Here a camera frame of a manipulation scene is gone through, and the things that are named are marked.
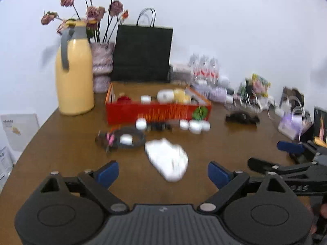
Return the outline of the person's right hand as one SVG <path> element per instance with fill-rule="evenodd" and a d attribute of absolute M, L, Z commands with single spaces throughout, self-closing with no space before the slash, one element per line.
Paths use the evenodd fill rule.
<path fill-rule="evenodd" d="M 313 216 L 313 223 L 311 225 L 311 234 L 326 235 L 326 204 L 308 205 L 307 209 Z"/>

